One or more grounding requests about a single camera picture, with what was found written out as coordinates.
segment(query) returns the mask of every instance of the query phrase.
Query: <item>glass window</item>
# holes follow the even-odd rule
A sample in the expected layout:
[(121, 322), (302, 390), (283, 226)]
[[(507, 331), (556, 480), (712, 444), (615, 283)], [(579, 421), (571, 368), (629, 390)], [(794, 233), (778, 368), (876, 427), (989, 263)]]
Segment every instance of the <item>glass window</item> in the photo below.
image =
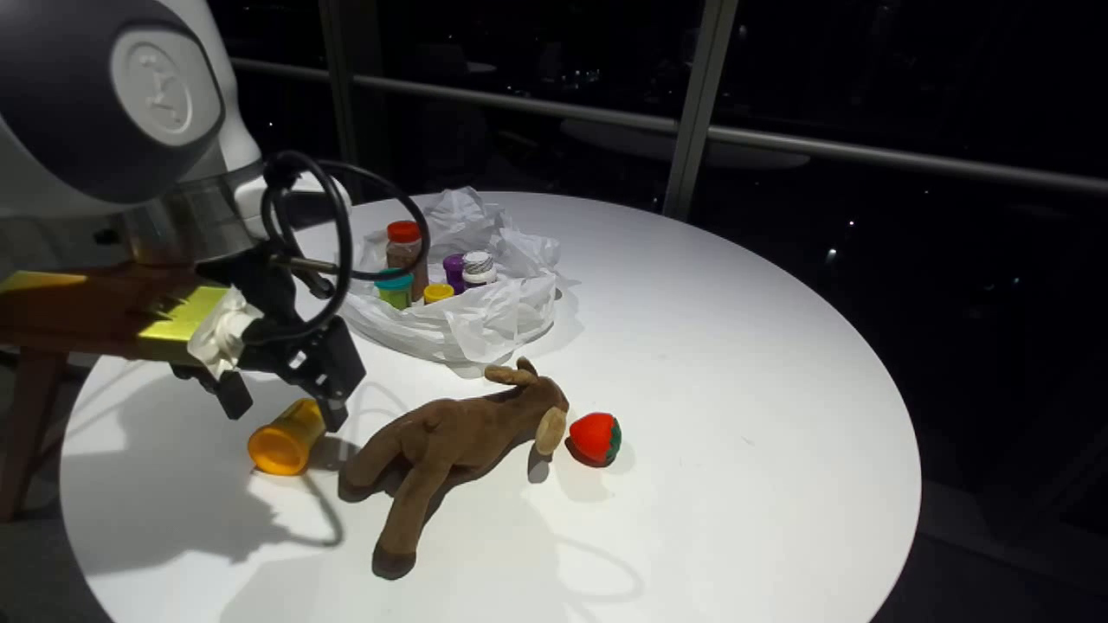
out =
[(328, 84), (289, 81), (256, 70), (239, 70), (235, 76), (244, 120), (267, 156), (276, 148), (338, 156)]
[(327, 66), (314, 0), (207, 0), (231, 59)]
[(575, 120), (380, 91), (356, 91), (352, 105), (360, 158), (407, 190), (551, 190), (636, 206), (665, 196), (665, 148), (606, 148), (579, 138)]
[(1108, 174), (1092, 0), (746, 0), (718, 126)]
[(699, 2), (384, 0), (374, 22), (384, 76), (675, 119)]
[(824, 295), (898, 376), (942, 479), (975, 493), (1108, 347), (1096, 202), (802, 161), (704, 168), (694, 220)]

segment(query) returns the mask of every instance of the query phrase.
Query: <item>black cable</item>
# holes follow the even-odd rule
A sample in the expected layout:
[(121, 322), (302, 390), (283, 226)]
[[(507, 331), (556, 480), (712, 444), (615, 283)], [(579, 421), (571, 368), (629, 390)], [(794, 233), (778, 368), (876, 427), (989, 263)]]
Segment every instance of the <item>black cable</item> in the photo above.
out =
[(267, 193), (264, 193), (264, 227), (267, 227), (267, 235), (271, 235), (272, 241), (282, 241), (282, 248), (283, 248), (283, 266), (289, 266), (289, 271), (298, 271), (302, 279), (308, 283), (308, 292), (312, 292), (314, 298), (331, 298), (335, 283), (328, 283), (328, 279), (323, 277), (323, 271), (314, 266), (314, 258), (305, 258), (305, 251), (302, 251), (302, 246), (298, 246), (298, 235), (290, 233), (290, 226), (289, 226), (283, 216), (282, 216), (282, 206), (283, 206), (282, 196), (283, 196), (283, 190), (282, 190), (276, 182), (267, 182)]
[(342, 301), (350, 295), (350, 277), (352, 277), (350, 210), (347, 210), (347, 202), (342, 202), (338, 188), (331, 182), (331, 176), (314, 158), (308, 158), (305, 151), (276, 151), (272, 165), (276, 168), (272, 168), (271, 188), (264, 193), (267, 235), (272, 235), (283, 246), (289, 257), (302, 257), (298, 241), (290, 239), (290, 227), (276, 216), (276, 202), (290, 190), (298, 174), (312, 174), (317, 181), (323, 193), (328, 196), (328, 206), (331, 206), (331, 226), (335, 226), (335, 239), (338, 239), (338, 266), (335, 266), (331, 298), (327, 301), (327, 308), (317, 315), (312, 315), (294, 331), (250, 337), (250, 347), (294, 344), (294, 339), (308, 339), (308, 337), (323, 331), (338, 315), (338, 308), (342, 308)]
[(428, 251), (428, 226), (427, 226), (427, 216), (420, 210), (420, 203), (416, 203), (398, 182), (392, 182), (392, 181), (384, 181), (384, 176), (376, 176), (376, 174), (372, 174), (372, 168), (362, 168), (362, 165), (338, 161), (338, 158), (317, 158), (317, 165), (323, 165), (327, 174), (356, 176), (360, 182), (372, 182), (376, 193), (402, 202), (405, 210), (416, 219), (420, 235), (422, 235), (422, 239), (420, 239), (420, 251), (416, 251), (405, 266), (372, 271), (372, 272), (366, 272), (366, 271), (352, 271), (352, 277), (356, 277), (356, 279), (392, 279), (392, 277), (413, 272), (413, 271), (427, 258), (427, 251)]

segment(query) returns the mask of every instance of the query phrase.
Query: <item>yellow object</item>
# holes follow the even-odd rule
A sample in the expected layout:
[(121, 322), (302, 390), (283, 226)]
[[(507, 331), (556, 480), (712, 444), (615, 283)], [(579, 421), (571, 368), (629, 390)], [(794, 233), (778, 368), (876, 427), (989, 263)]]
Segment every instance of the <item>yellow object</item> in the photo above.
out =
[(432, 279), (432, 283), (422, 288), (422, 301), (427, 303), (437, 303), (443, 298), (455, 298), (455, 288), (446, 279)]
[(256, 428), (245, 444), (256, 472), (302, 475), (312, 459), (312, 445), (323, 436), (323, 412), (312, 398), (283, 407), (271, 427)]
[(174, 359), (186, 354), (186, 339), (219, 310), (230, 288), (199, 288), (158, 322), (139, 331), (139, 350), (149, 359)]
[(0, 279), (0, 295), (7, 295), (7, 292), (81, 288), (88, 279), (89, 279), (88, 272), (14, 271), (7, 279)]

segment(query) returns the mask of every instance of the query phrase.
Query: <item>small toy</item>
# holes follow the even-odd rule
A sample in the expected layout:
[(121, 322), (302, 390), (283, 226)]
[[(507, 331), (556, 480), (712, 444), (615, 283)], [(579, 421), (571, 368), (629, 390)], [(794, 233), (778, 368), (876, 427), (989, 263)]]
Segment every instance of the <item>small toy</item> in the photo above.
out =
[(413, 303), (413, 272), (376, 279), (376, 298), (389, 301), (392, 308), (407, 308)]
[(437, 301), (446, 301), (455, 298), (455, 288), (446, 279), (432, 279), (422, 288), (422, 303), (437, 303)]
[(569, 398), (531, 359), (487, 368), (487, 382), (514, 384), (502, 393), (428, 403), (376, 428), (338, 472), (338, 500), (362, 503), (392, 493), (392, 513), (376, 538), (374, 575), (402, 578), (416, 568), (427, 520), (450, 489), (484, 479), (514, 445), (531, 445), (531, 480), (540, 480), (560, 436)]
[(590, 467), (609, 467), (619, 453), (623, 433), (619, 420), (609, 412), (590, 412), (569, 427), (564, 445), (575, 459)]

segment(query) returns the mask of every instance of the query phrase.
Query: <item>fake fruit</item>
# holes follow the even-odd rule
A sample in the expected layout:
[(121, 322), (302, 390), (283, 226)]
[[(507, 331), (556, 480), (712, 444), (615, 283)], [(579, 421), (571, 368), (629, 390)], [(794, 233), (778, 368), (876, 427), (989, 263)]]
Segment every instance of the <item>fake fruit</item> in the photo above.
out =
[(564, 445), (575, 459), (590, 467), (609, 467), (619, 453), (623, 433), (619, 420), (609, 412), (590, 412), (569, 427)]

